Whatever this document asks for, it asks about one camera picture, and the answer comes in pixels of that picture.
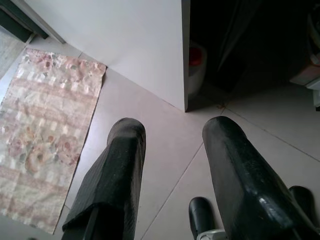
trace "white wall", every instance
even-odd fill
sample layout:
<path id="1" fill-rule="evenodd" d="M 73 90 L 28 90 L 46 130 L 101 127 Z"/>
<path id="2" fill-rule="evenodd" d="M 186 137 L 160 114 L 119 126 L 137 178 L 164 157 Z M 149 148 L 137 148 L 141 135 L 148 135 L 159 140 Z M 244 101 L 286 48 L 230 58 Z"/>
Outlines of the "white wall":
<path id="1" fill-rule="evenodd" d="M 186 109 L 181 0 L 25 2 L 67 43 Z"/>

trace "tile floor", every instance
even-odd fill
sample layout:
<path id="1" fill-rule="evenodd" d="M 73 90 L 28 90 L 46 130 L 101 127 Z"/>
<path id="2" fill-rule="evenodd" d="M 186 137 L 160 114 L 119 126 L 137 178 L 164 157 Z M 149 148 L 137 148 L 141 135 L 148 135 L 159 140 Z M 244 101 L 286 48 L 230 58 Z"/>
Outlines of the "tile floor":
<path id="1" fill-rule="evenodd" d="M 36 38 L 29 46 L 90 59 L 72 46 L 50 38 Z M 0 80 L 0 100 L 19 58 Z M 312 190 L 320 216 L 320 113 L 313 108 L 311 91 L 289 85 L 232 100 L 224 109 L 209 104 L 183 113 L 108 69 L 54 235 L 0 216 L 1 239 L 60 239 L 61 225 L 84 175 L 105 148 L 112 125 L 123 117 L 141 121 L 147 136 L 135 240 L 192 240 L 188 204 L 195 196 L 211 200 L 217 226 L 222 227 L 201 136 L 205 122 L 221 114 L 243 128 L 288 187 L 301 185 Z"/>

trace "floral rug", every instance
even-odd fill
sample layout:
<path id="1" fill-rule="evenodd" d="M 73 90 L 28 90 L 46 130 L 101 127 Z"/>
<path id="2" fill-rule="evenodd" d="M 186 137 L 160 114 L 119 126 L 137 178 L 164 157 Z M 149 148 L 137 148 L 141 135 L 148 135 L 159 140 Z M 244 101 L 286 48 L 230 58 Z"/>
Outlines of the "floral rug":
<path id="1" fill-rule="evenodd" d="M 53 233 L 106 66 L 27 48 L 0 107 L 0 213 Z"/>

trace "tile grout line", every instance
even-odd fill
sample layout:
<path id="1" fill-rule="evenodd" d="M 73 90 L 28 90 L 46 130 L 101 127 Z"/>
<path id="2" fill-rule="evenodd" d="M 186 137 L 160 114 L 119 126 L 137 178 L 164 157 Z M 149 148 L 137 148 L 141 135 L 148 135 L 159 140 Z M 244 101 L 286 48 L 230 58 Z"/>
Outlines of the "tile grout line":
<path id="1" fill-rule="evenodd" d="M 232 111 L 231 109 L 229 109 L 229 108 L 227 108 L 227 107 L 226 107 L 226 109 L 228 109 L 230 112 L 232 112 L 233 114 L 237 115 L 238 117 L 240 117 L 240 118 L 242 118 L 242 119 L 246 120 L 248 123 L 250 123 L 250 124 L 254 125 L 255 127 L 257 127 L 257 128 L 259 128 L 259 129 L 261 129 L 262 131 L 264 131 L 264 132 L 266 132 L 266 133 L 270 134 L 271 136 L 275 137 L 276 139 L 279 139 L 281 142 L 284 142 L 285 144 L 287 144 L 287 145 L 289 145 L 289 146 L 293 147 L 294 149 L 298 150 L 299 152 L 301 152 L 301 153 L 303 153 L 303 154 L 307 155 L 308 157 L 310 157 L 310 158 L 312 158 L 313 160 L 316 160 L 318 163 L 320 163 L 320 160 L 318 160 L 318 159 L 317 159 L 317 158 L 315 158 L 314 156 L 312 156 L 312 155 L 310 155 L 310 154 L 308 154 L 308 153 L 306 153 L 306 152 L 302 151 L 301 149 L 299 149 L 299 148 L 297 148 L 296 146 L 294 146 L 294 145 L 292 145 L 292 144 L 288 143 L 287 141 L 285 141 L 285 140 L 283 140 L 282 138 L 280 138 L 280 137 L 278 137 L 278 136 L 274 135 L 273 133 L 271 133 L 271 132 L 267 131 L 266 129 L 264 129 L 264 128 L 260 127 L 259 125 L 256 125 L 255 123 L 253 123 L 253 122 L 249 121 L 248 119 L 246 119 L 245 117 L 243 117 L 243 116 L 239 115 L 238 113 L 236 113 L 236 112 Z"/>
<path id="2" fill-rule="evenodd" d="M 195 152 L 195 154 L 193 155 L 191 161 L 188 163 L 188 165 L 186 166 L 186 168 L 184 169 L 183 173 L 181 174 L 181 176 L 179 177 L 178 181 L 175 183 L 175 185 L 173 186 L 171 192 L 169 193 L 168 197 L 166 198 L 166 200 L 164 201 L 164 203 L 161 205 L 159 211 L 157 212 L 157 214 L 154 216 L 154 218 L 152 219 L 151 223 L 149 224 L 149 226 L 147 227 L 147 229 L 145 230 L 144 234 L 142 235 L 140 240 L 143 240 L 145 235 L 147 234 L 147 232 L 149 231 L 149 229 L 151 228 L 152 224 L 154 223 L 154 221 L 156 220 L 157 216 L 159 215 L 160 211 L 164 208 L 164 206 L 166 205 L 166 203 L 168 202 L 170 196 L 172 195 L 172 193 L 174 192 L 174 190 L 176 189 L 178 183 L 180 182 L 180 180 L 182 179 L 182 177 L 185 175 L 186 171 L 188 170 L 190 164 L 193 162 L 193 160 L 195 159 L 196 155 L 198 154 L 198 152 L 200 151 L 202 145 L 204 144 L 204 142 L 202 141 L 199 148 L 197 149 L 197 151 Z"/>

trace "red object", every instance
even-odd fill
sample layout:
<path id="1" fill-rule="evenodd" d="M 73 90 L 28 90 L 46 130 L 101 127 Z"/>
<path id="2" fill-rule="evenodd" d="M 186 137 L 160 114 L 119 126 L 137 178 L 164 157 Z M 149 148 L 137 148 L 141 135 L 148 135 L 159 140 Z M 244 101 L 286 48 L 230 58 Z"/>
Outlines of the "red object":
<path id="1" fill-rule="evenodd" d="M 200 48 L 189 47 L 189 66 L 198 66 L 202 63 L 202 52 Z"/>

